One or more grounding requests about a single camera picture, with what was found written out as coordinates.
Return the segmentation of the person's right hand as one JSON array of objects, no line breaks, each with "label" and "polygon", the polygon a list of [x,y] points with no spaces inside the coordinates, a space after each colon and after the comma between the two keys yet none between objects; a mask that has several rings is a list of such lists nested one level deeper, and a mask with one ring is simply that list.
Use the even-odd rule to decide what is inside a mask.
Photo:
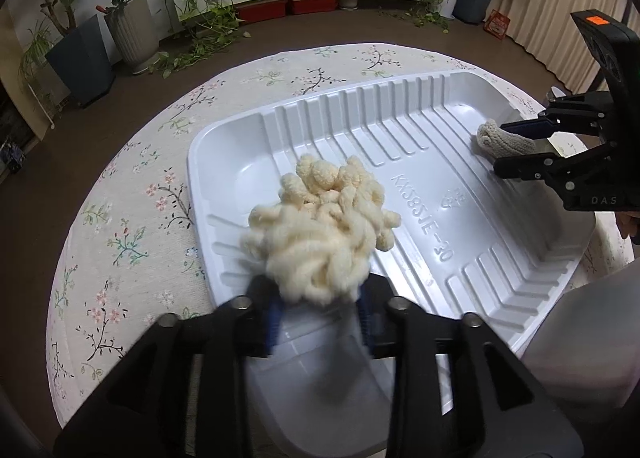
[{"label": "person's right hand", "polygon": [[615,221],[618,232],[623,239],[631,239],[639,236],[639,213],[622,212],[615,213]]}]

